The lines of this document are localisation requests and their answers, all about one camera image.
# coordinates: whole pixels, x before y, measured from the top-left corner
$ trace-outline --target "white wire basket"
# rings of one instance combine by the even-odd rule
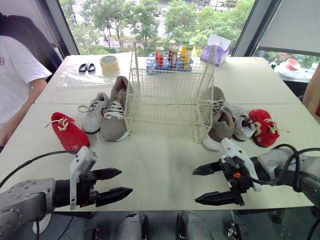
[[[139,54],[134,42],[124,114],[127,131],[200,143],[212,126],[214,66],[192,56],[188,71],[150,68],[148,57]]]

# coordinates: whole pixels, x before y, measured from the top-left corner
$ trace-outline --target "test tube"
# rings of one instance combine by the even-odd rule
[[[161,46],[162,42],[160,40],[155,42],[155,61],[159,62],[159,50],[158,48]]]
[[[176,69],[179,47],[176,45],[175,40],[170,40],[169,44],[170,68],[173,70]]]
[[[182,43],[183,43],[183,46],[181,50],[181,57],[184,58],[187,54],[187,46],[189,44],[189,39],[183,40]]]
[[[194,49],[194,47],[191,46],[191,45],[188,45],[186,47],[186,54],[185,54],[185,57],[184,57],[184,69],[185,70],[187,70],[189,68],[189,61],[190,61],[191,53],[192,53],[193,49]]]
[[[165,48],[163,46],[158,46],[158,65],[162,67],[164,65],[164,55],[165,55]]]

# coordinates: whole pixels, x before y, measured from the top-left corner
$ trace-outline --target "scissors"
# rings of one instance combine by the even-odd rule
[[[89,73],[96,71],[95,65],[89,62],[81,64],[81,66],[79,67],[79,72],[84,73],[86,71],[88,71]]]

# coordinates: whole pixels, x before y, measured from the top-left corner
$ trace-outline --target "person's arm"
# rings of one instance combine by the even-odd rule
[[[320,104],[320,63],[306,87],[302,103],[320,124],[320,117],[317,115],[317,109]]]
[[[39,78],[29,82],[29,84],[32,86],[32,91],[29,95],[29,98],[22,105],[20,110],[0,128],[0,146],[4,146],[8,142],[22,119],[25,117],[31,105],[36,101],[37,97],[46,87],[47,82],[45,78]]]

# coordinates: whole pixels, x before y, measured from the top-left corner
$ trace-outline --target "red shoe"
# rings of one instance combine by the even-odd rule
[[[77,151],[82,146],[89,147],[90,141],[84,131],[78,128],[71,117],[60,112],[51,116],[52,128],[67,151]]]
[[[263,148],[273,145],[280,135],[277,125],[272,121],[270,114],[263,109],[254,109],[249,112],[249,117],[254,121],[256,128],[253,134],[255,144]]]

